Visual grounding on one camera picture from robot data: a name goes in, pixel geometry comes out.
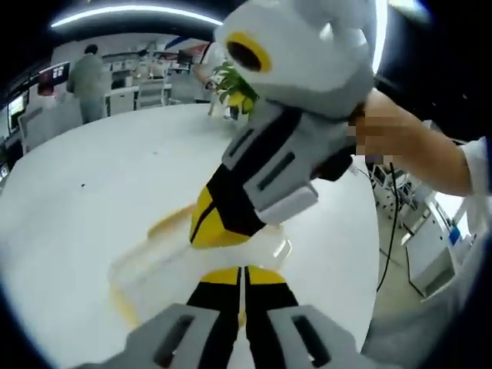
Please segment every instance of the human arm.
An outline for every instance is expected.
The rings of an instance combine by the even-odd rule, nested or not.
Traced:
[[[365,117],[355,121],[357,153],[385,155],[399,168],[427,182],[436,191],[472,193],[466,156],[450,138],[424,127],[414,115],[373,90]]]
[[[207,87],[207,84],[209,83],[208,75],[205,73],[201,65],[196,64],[193,67],[193,74],[196,76],[197,80],[199,80],[205,87]]]

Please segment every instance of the yellow and black stripe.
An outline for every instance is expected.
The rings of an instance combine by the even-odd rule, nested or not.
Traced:
[[[256,369],[284,368],[284,355],[271,325],[269,310],[297,306],[285,279],[275,271],[249,266],[244,270],[246,336]]]
[[[205,275],[191,294],[188,305],[219,311],[208,336],[198,369],[226,369],[238,338],[241,269],[212,271]]]

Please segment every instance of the fluorescent light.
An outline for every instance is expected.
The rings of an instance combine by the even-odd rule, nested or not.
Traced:
[[[383,57],[384,41],[386,40],[387,0],[376,0],[376,46],[372,70],[376,74]]]
[[[63,18],[60,21],[52,23],[52,28],[59,27],[60,25],[66,25],[67,23],[77,21],[83,18],[89,18],[94,15],[116,13],[116,12],[160,12],[168,14],[183,15],[185,17],[199,19],[204,22],[211,23],[213,25],[222,25],[222,22],[205,17],[204,15],[199,15],[192,12],[186,12],[185,10],[166,8],[164,6],[152,6],[152,5],[119,5],[119,6],[106,6],[104,8],[87,10],[86,12],[71,15],[67,18]]]

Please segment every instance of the white sleeve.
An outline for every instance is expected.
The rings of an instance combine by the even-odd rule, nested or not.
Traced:
[[[474,194],[468,196],[467,223],[471,234],[485,234],[490,219],[491,198],[488,196],[488,171],[486,138],[468,142],[460,147],[467,159]]]
[[[470,171],[471,185],[475,194],[490,194],[488,191],[488,160],[487,142],[482,137],[478,141],[471,141],[460,147],[467,159]]]

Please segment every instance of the white round table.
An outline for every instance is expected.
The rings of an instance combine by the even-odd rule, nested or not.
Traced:
[[[124,348],[130,327],[110,300],[108,269],[156,221],[195,201],[218,166],[236,129],[207,110],[116,115],[46,142],[14,167],[0,196],[2,283],[55,367],[101,362]],[[293,249],[281,273],[300,304],[350,331],[360,350],[379,262],[371,186],[349,171],[314,186],[320,202],[284,225]],[[247,361],[235,351],[229,367]]]

